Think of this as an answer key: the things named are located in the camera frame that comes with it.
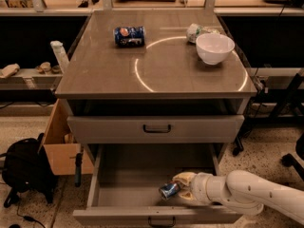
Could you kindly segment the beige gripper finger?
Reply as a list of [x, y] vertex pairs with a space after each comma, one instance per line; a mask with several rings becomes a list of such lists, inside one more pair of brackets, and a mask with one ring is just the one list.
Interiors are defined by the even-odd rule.
[[181, 172], [173, 177], [172, 181], [177, 182], [181, 187], [189, 186], [196, 176], [194, 172]]
[[178, 193], [178, 196], [185, 200], [194, 201], [196, 198], [189, 190], [181, 190]]

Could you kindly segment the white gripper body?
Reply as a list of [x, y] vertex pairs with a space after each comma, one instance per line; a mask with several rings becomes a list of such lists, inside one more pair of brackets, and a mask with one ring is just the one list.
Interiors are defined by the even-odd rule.
[[207, 195], [207, 183], [210, 178], [212, 178], [211, 174], [198, 173], [191, 180], [190, 190], [195, 200], [201, 203], [211, 202]]

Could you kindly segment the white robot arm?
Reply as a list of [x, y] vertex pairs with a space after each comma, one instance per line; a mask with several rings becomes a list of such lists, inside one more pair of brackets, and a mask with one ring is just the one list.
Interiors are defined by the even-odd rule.
[[304, 192], [265, 180], [243, 170], [226, 176], [182, 172], [173, 177], [181, 184], [179, 196], [200, 203], [218, 202], [237, 213], [257, 215], [269, 206], [304, 224]]

